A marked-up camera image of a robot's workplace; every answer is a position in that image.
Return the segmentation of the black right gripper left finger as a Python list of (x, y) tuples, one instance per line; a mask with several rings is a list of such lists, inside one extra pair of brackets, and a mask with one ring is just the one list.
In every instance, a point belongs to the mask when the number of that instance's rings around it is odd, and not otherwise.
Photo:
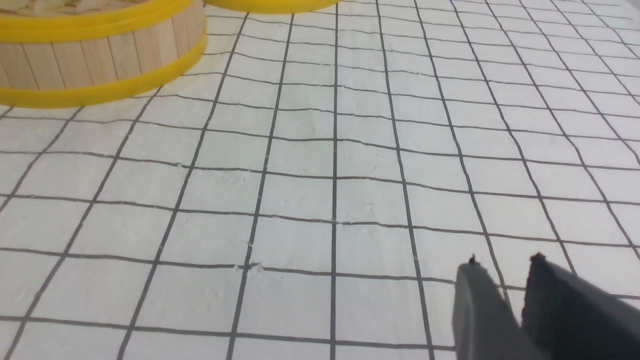
[(521, 322), (487, 269), (472, 255), (458, 266), (452, 331), (458, 360), (549, 360), (539, 343), (544, 328), (541, 294), (528, 281)]

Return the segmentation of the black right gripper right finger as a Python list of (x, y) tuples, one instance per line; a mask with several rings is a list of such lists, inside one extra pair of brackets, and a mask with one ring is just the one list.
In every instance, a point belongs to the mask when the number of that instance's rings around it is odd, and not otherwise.
[(640, 313), (554, 264), (530, 258), (521, 328), (548, 360), (637, 360)]

